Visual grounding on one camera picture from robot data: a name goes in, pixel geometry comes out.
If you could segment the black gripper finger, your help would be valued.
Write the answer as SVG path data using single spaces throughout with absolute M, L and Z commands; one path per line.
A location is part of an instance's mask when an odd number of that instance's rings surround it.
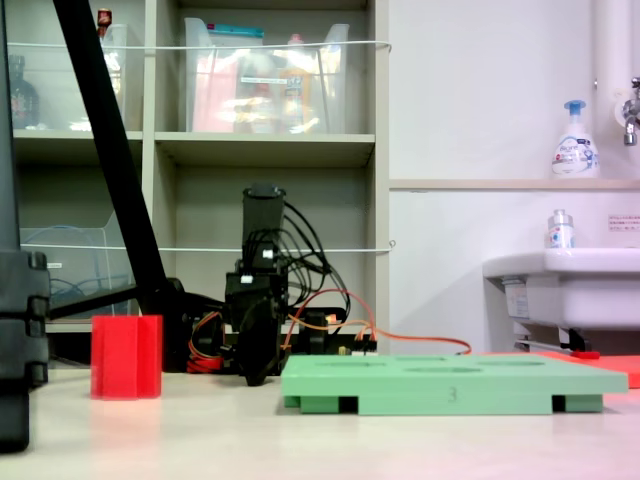
M 279 362 L 279 320 L 270 309 L 262 309 L 262 366 L 259 372 L 259 385 L 263 385 Z
M 256 320 L 241 330 L 238 337 L 238 363 L 250 387 L 263 384 L 262 324 L 261 320 Z

